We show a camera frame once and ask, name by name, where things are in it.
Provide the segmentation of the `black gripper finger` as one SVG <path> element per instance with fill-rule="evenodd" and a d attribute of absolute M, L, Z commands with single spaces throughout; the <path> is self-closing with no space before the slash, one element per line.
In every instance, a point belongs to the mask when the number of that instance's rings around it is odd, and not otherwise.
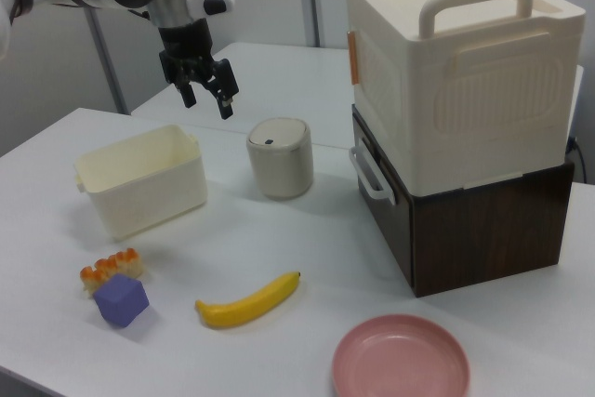
<path fill-rule="evenodd" d="M 221 118 L 228 119 L 233 115 L 233 97 L 239 93 L 230 62 L 227 59 L 213 61 L 209 66 L 209 74 L 206 89 L 216 99 Z"/>
<path fill-rule="evenodd" d="M 182 77 L 176 81 L 175 85 L 182 97 L 185 107 L 193 107 L 196 104 L 196 97 L 192 89 L 191 81 L 187 78 Z"/>

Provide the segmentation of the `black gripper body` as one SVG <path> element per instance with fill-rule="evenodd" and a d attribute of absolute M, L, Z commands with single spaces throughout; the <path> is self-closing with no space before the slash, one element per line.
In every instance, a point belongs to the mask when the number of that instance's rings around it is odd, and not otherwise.
<path fill-rule="evenodd" d="M 211 54 L 213 41 L 206 19 L 158 31 L 164 45 L 159 57 L 169 84 L 182 87 L 193 81 L 207 89 L 218 88 Z"/>

